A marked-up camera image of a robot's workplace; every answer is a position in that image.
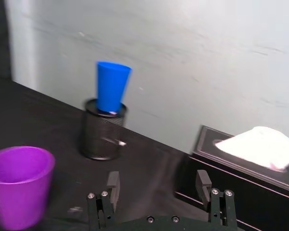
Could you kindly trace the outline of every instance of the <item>blue cup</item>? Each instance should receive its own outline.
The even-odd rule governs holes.
[[[104,112],[118,112],[131,73],[125,65],[97,62],[97,108]]]

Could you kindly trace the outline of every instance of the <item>screw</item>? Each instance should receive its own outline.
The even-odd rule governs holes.
[[[94,196],[95,196],[95,195],[94,195],[93,193],[89,193],[88,198],[89,198],[89,199],[92,199],[92,198],[94,198]]]
[[[218,194],[218,191],[216,189],[212,189],[211,191],[214,195],[217,195]]]
[[[233,193],[232,193],[230,190],[226,190],[226,191],[225,191],[225,194],[226,194],[227,196],[232,196],[232,195],[233,195]]]
[[[102,192],[102,196],[107,196],[107,195],[108,195],[108,192],[106,192],[106,191]]]
[[[148,217],[146,220],[147,220],[149,223],[153,223],[153,222],[154,222],[154,218],[153,218],[153,217]]]
[[[173,216],[173,217],[172,217],[172,221],[173,221],[174,223],[178,223],[178,222],[180,221],[180,219],[179,219],[177,216]]]

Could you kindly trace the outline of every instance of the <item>black tabletop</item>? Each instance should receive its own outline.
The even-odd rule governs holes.
[[[120,173],[118,222],[148,215],[207,219],[205,212],[173,195],[174,173],[184,153],[125,129],[127,145],[120,158],[104,162],[87,159],[80,154],[77,143],[81,113],[70,105],[0,79],[0,149],[37,146],[49,150],[56,159],[45,219],[72,218],[86,223],[86,196],[105,189],[110,171]]]

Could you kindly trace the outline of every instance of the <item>tissue paper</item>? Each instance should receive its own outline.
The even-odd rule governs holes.
[[[275,171],[289,165],[289,138],[272,128],[254,127],[215,145],[223,152]]]

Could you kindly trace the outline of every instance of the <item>purple plastic cup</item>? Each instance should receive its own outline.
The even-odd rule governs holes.
[[[44,214],[55,159],[36,147],[0,150],[0,225],[22,230]]]

